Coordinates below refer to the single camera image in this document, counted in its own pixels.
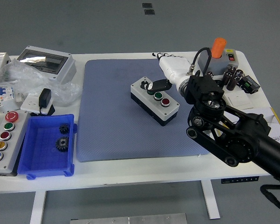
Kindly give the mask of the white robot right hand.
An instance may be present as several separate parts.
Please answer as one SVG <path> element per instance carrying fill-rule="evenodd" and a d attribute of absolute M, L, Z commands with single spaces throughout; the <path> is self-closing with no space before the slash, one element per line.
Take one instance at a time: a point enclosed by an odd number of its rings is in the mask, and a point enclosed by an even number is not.
<path fill-rule="evenodd" d="M 189 61 L 181 56 L 169 55 L 168 53 L 153 53 L 157 57 L 159 66 L 164 73 L 165 79 L 148 82 L 144 80 L 140 87 L 150 93 L 169 90 L 172 85 L 183 96 L 189 81 Z"/>

